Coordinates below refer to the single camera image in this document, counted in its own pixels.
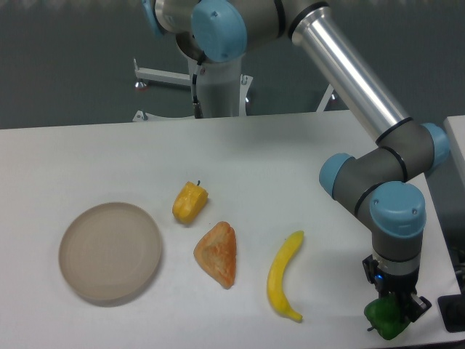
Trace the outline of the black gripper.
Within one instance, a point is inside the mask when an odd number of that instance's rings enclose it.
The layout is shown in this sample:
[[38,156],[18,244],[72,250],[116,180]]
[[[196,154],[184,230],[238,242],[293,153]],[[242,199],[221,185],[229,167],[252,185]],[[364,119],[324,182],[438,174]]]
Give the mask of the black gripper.
[[403,321],[414,323],[432,307],[427,298],[417,295],[418,255],[410,260],[396,262],[379,254],[371,254],[362,264],[365,276],[374,285],[379,299],[391,294],[399,298],[400,318]]

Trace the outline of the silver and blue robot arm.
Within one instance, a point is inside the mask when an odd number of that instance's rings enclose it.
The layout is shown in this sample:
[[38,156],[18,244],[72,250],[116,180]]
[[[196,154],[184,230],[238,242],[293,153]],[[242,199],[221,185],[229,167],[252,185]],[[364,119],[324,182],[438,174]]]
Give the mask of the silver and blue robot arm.
[[328,83],[376,143],[361,158],[340,153],[320,170],[328,195],[372,234],[363,261],[369,283],[392,297],[399,320],[414,322],[430,309],[417,294],[426,223],[424,197],[410,184],[449,154],[443,130],[417,124],[349,44],[325,1],[144,1],[151,31],[173,33],[195,65],[190,89],[196,118],[237,116],[240,77],[231,72],[248,51],[288,37],[315,62]]

